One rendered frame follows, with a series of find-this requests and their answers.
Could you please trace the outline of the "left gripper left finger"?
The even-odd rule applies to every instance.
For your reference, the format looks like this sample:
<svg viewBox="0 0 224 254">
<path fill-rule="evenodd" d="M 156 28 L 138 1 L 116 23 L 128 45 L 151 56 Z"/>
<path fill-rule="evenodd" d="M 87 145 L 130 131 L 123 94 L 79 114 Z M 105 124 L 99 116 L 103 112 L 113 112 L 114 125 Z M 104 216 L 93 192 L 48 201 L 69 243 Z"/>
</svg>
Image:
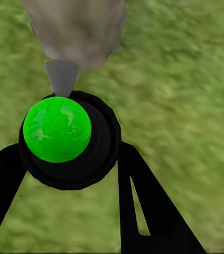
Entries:
<svg viewBox="0 0 224 254">
<path fill-rule="evenodd" d="M 0 151 L 0 225 L 27 170 L 22 162 L 18 144 Z"/>
</svg>

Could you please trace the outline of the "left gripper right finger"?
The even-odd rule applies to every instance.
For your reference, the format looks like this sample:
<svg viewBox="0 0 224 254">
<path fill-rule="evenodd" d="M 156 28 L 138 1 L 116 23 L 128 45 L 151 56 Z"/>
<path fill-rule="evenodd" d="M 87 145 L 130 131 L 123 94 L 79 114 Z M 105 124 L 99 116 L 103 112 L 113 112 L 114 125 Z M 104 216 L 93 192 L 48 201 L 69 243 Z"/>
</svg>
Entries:
<svg viewBox="0 0 224 254">
<path fill-rule="evenodd" d="M 207 254 L 138 150 L 122 142 L 117 163 L 122 254 Z M 150 236 L 138 232 L 130 177 Z"/>
</svg>

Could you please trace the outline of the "pesticide atomizer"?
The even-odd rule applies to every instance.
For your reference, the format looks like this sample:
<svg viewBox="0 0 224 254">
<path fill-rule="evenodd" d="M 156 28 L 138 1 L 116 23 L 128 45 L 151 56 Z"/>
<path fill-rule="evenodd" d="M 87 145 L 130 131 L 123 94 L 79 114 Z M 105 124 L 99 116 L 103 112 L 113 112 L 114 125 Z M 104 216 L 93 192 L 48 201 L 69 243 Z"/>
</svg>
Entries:
<svg viewBox="0 0 224 254">
<path fill-rule="evenodd" d="M 44 67 L 54 94 L 35 104 L 20 127 L 22 162 L 49 187 L 81 190 L 101 181 L 116 165 L 121 127 L 98 96 L 72 91 L 80 65 L 51 59 Z"/>
</svg>

